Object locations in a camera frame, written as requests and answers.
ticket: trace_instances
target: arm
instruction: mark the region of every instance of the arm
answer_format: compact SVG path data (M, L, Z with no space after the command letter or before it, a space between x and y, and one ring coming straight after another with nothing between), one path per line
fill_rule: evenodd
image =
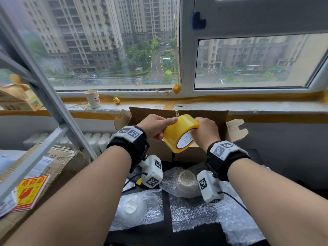
M161 140L165 128L176 121L151 114L138 126L147 138ZM130 167L125 149L109 147L45 202L5 245L103 245Z
M195 142L207 151L217 126L196 118ZM228 179L271 245L328 245L328 200L249 159L232 163Z

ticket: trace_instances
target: metal ladder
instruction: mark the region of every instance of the metal ladder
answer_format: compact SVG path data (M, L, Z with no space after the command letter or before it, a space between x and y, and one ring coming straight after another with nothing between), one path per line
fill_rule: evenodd
M2 202L65 133L74 146L80 150L85 149L92 160L95 160L97 155L84 138L82 131L65 104L49 83L43 70L29 53L22 37L2 5L0 5L0 44L5 50L5 53L0 52L0 69L8 69L20 76L59 124L58 128L51 133L40 147L0 184L0 202Z

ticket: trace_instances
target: gray wall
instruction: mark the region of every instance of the gray wall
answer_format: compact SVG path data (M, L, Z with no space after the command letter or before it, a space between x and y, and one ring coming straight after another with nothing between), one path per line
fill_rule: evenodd
M76 119L86 132L114 132L113 121ZM0 149L26 150L22 142L35 132L57 127L52 117L0 116ZM315 189L328 189L328 124L245 123L249 134L237 142L257 149L265 165Z

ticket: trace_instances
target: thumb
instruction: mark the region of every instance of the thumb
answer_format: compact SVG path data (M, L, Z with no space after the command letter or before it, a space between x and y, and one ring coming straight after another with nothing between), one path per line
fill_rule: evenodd
M172 118L167 118L167 119L164 119L164 120L161 120L161 121L158 121L158 122L159 122L159 125L160 125L161 129L164 129L167 126L175 124L177 121L178 121L177 117L172 117Z

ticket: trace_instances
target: black cable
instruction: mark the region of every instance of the black cable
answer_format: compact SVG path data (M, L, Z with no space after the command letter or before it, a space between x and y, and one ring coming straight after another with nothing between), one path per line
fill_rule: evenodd
M249 213L249 211L241 204L241 203L239 203L238 202L238 200L237 199L235 199L234 197L232 197L232 195L230 195L230 194L228 194L228 193L225 193L225 192L218 192L218 194L226 194L226 195L228 195L230 198L232 198L233 200L235 200L245 211L247 211L247 213L250 215L250 216L252 216L250 213Z
M132 179L134 179L135 177L137 177L138 175L141 175L141 174L145 174L145 175L147 175L148 173L139 173L139 174L136 174L135 176L133 176L133 177L131 177L131 178L128 178L129 181L126 182L126 183L124 184L124 186L126 186L126 185L127 185Z

